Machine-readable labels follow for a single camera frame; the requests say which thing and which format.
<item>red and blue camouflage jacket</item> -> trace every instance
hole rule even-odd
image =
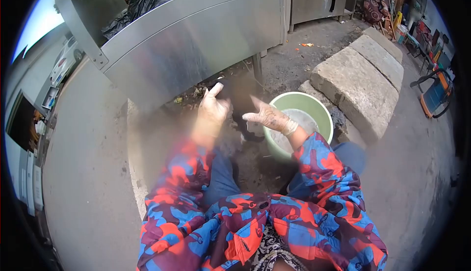
[[[325,270],[326,263],[337,270],[384,269],[388,252],[366,215],[358,175],[318,133],[293,156],[312,190],[309,200],[244,193],[204,212],[214,154],[187,141],[145,198],[137,270],[248,269],[268,220],[310,270]]]

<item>stone slab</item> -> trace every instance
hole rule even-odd
[[[338,141],[342,142],[354,142],[358,144],[362,149],[366,149],[366,142],[363,140],[360,131],[353,125],[353,123],[345,119],[345,126],[340,129],[340,134],[338,136]]]
[[[368,35],[362,35],[353,41],[350,46],[371,62],[381,74],[385,75],[397,92],[401,91],[404,68],[380,44]]]
[[[347,46],[318,64],[310,81],[344,112],[367,144],[383,136],[399,94],[356,50]]]
[[[325,105],[328,111],[335,107],[335,104],[333,104],[332,101],[330,101],[321,91],[318,91],[312,87],[311,81],[309,80],[306,80],[303,84],[301,84],[298,90],[317,98],[323,105]]]
[[[369,27],[363,33],[367,34],[371,39],[380,44],[387,52],[389,52],[399,63],[402,63],[402,51],[387,39],[380,31],[374,27]]]

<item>car wheel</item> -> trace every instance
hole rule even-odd
[[[80,62],[80,61],[82,60],[82,58],[83,58],[83,54],[82,54],[82,52],[81,52],[80,50],[75,49],[75,50],[74,50],[74,57],[75,57],[75,60],[76,60],[77,62]]]

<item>doorway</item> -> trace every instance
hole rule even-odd
[[[7,122],[7,134],[24,150],[34,152],[39,134],[35,124],[43,115],[23,96],[20,91]]]

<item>person's left hand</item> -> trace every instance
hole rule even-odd
[[[199,144],[209,146],[218,137],[222,123],[229,112],[229,99],[216,99],[224,85],[217,83],[210,91],[206,89],[198,109],[198,117],[192,132],[192,138]]]

